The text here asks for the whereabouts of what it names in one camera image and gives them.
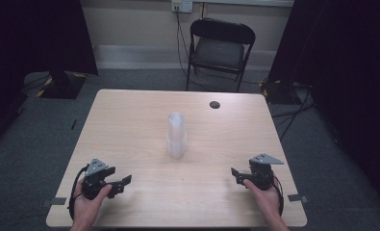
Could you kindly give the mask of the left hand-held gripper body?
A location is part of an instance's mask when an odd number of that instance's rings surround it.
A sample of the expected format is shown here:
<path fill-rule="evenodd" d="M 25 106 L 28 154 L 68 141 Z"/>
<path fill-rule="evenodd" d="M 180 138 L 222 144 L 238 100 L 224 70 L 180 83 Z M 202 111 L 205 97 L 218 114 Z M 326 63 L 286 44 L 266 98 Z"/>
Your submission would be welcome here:
<path fill-rule="evenodd" d="M 115 173 L 115 167 L 110 167 L 97 158 L 93 158 L 86 170 L 82 184 L 83 195 L 93 200 L 106 185 L 105 178 Z"/>

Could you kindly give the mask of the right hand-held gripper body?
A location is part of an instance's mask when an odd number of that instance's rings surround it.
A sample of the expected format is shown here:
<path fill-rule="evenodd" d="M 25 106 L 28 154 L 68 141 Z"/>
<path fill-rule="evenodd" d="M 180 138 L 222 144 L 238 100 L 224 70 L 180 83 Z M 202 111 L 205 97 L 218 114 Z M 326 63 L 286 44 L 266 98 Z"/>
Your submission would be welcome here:
<path fill-rule="evenodd" d="M 272 165 L 282 165 L 284 162 L 267 154 L 259 154 L 249 159 L 249 167 L 253 184 L 266 191 L 274 184 Z"/>

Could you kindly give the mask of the stack of clear cups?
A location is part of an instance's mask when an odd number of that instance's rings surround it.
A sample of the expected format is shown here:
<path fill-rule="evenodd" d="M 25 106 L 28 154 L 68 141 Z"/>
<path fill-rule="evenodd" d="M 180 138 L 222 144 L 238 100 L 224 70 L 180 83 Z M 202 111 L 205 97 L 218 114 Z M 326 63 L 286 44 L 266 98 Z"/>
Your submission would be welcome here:
<path fill-rule="evenodd" d="M 168 116 L 168 130 L 166 133 L 166 150 L 173 158 L 182 158 L 187 149 L 187 132 L 185 117 L 181 113 L 171 113 Z"/>

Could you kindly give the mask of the person's right hand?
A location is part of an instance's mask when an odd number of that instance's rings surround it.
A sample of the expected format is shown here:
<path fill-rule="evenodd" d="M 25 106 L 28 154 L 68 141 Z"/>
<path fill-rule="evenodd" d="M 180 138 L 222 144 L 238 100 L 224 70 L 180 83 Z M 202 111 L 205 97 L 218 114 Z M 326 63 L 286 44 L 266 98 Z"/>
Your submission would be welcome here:
<path fill-rule="evenodd" d="M 280 202 L 276 188 L 271 186 L 268 190 L 262 191 L 248 179 L 245 179 L 243 183 L 254 195 L 258 209 L 266 224 L 270 225 L 271 223 L 279 222 L 281 220 Z"/>

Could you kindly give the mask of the person's left hand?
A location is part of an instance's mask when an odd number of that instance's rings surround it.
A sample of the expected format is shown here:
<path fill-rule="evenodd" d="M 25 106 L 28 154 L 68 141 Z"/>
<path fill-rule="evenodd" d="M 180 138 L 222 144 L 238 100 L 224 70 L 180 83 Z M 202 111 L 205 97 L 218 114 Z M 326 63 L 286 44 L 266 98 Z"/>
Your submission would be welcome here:
<path fill-rule="evenodd" d="M 83 223 L 92 226 L 96 221 L 103 200 L 107 197 L 109 191 L 113 186 L 105 186 L 93 200 L 89 200 L 82 194 L 83 181 L 83 179 L 79 180 L 75 189 L 74 195 L 76 195 L 77 198 L 74 202 L 73 224 Z"/>

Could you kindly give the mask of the grey tape strip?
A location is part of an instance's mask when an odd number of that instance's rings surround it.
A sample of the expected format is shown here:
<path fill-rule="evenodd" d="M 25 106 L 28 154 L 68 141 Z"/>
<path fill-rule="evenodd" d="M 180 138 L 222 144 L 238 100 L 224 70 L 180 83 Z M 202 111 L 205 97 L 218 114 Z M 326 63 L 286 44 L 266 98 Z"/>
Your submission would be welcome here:
<path fill-rule="evenodd" d="M 300 201 L 301 203 L 307 203 L 309 201 L 307 196 L 300 194 L 289 194 L 288 199 L 289 202 Z"/>
<path fill-rule="evenodd" d="M 41 206 L 44 208 L 49 208 L 52 205 L 64 205 L 66 202 L 65 197 L 54 197 L 52 199 L 43 200 Z"/>

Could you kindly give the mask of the black stand base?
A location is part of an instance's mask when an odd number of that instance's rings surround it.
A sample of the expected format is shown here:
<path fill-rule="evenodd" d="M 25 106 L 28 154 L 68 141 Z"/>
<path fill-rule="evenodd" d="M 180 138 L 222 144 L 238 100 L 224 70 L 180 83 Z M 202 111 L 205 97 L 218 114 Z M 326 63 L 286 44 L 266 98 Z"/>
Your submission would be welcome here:
<path fill-rule="evenodd" d="M 48 80 L 37 93 L 40 98 L 76 99 L 87 75 L 65 71 L 50 71 Z"/>
<path fill-rule="evenodd" d="M 293 83 L 284 81 L 265 81 L 260 85 L 262 95 L 268 104 L 273 105 L 301 105 L 300 99 Z"/>

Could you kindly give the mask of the black folding chair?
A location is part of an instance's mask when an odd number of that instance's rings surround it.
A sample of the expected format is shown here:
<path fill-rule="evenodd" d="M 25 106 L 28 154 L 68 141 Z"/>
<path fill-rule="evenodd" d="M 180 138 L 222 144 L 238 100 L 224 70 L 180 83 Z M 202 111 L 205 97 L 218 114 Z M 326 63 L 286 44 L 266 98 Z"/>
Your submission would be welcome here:
<path fill-rule="evenodd" d="M 192 22 L 186 90 L 190 85 L 190 69 L 199 67 L 235 74 L 236 91 L 239 91 L 255 41 L 254 31 L 242 23 L 213 18 Z"/>

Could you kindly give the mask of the dark curtain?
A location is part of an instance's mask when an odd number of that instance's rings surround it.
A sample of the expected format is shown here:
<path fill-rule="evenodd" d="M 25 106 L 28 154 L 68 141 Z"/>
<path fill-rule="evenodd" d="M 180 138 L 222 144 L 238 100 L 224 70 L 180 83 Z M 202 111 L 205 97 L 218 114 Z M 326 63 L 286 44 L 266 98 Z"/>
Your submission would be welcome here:
<path fill-rule="evenodd" d="M 97 72 L 81 0 L 0 0 L 0 134 L 43 71 Z"/>
<path fill-rule="evenodd" d="M 380 196 L 380 0 L 294 0 L 268 80 L 312 87 Z"/>

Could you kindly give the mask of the white wall socket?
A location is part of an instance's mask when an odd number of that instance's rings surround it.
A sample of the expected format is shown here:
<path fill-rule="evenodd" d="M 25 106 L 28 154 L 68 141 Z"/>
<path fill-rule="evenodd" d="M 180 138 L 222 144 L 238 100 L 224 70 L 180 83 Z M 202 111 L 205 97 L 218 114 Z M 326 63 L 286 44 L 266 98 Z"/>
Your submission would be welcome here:
<path fill-rule="evenodd" d="M 174 13 L 191 13 L 193 2 L 191 0 L 171 0 L 171 10 Z"/>

